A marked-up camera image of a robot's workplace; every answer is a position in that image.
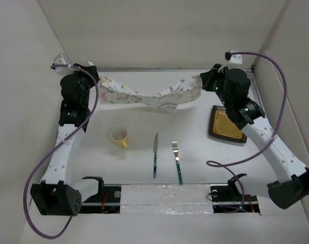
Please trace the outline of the floral animal print cloth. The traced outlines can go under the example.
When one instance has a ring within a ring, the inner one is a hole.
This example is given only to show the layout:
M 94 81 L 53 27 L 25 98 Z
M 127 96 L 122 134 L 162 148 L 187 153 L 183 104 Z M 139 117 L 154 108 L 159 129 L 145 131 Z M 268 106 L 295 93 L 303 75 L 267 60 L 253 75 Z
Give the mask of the floral animal print cloth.
M 195 75 L 182 79 L 156 94 L 145 94 L 102 76 L 99 83 L 99 101 L 103 104 L 144 104 L 148 107 L 174 111 L 178 105 L 190 103 L 201 96 L 202 79 Z

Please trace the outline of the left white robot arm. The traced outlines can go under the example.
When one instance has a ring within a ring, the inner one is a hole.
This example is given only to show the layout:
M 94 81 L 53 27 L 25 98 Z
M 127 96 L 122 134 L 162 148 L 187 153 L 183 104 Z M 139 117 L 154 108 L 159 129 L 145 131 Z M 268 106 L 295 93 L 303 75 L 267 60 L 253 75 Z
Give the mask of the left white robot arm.
M 101 201 L 105 197 L 103 179 L 85 176 L 75 184 L 70 164 L 73 163 L 80 140 L 89 122 L 89 94 L 97 86 L 99 75 L 94 64 L 74 64 L 76 70 L 60 81 L 62 102 L 58 121 L 57 150 L 40 183 L 32 184 L 30 194 L 44 216 L 76 216 L 83 202 Z

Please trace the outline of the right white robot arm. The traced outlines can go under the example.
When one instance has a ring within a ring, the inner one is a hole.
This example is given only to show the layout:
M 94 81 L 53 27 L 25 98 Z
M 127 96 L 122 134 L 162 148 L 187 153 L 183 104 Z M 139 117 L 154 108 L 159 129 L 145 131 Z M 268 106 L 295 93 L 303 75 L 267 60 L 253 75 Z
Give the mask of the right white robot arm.
M 309 195 L 309 168 L 299 160 L 277 135 L 263 109 L 248 97 L 251 85 L 245 71 L 216 64 L 200 74 L 202 89 L 215 92 L 226 114 L 259 149 L 272 167 L 277 180 L 264 182 L 245 173 L 228 180 L 227 194 L 232 200 L 246 195 L 269 198 L 281 209 L 287 209 Z

